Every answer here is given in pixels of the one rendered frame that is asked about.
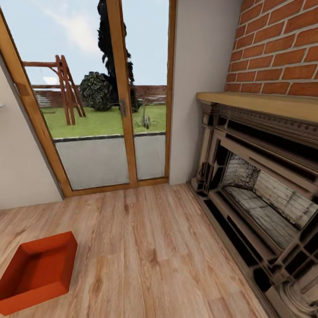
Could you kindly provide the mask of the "storage box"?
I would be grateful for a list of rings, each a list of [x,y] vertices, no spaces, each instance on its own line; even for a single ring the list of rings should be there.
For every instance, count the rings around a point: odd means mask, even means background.
[[[67,294],[77,246],[72,231],[20,244],[0,279],[0,314]]]

